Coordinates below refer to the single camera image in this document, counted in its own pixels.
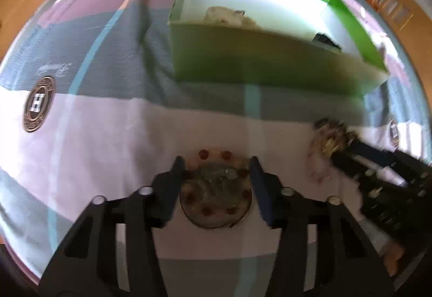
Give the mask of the right hand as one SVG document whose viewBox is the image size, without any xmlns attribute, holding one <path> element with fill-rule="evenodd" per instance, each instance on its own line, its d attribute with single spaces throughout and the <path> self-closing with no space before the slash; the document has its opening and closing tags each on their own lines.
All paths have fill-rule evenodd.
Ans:
<svg viewBox="0 0 432 297">
<path fill-rule="evenodd" d="M 383 262 L 390 276 L 398 272 L 398 261 L 403 257 L 405 250 L 398 243 L 391 241 L 384 250 Z"/>
</svg>

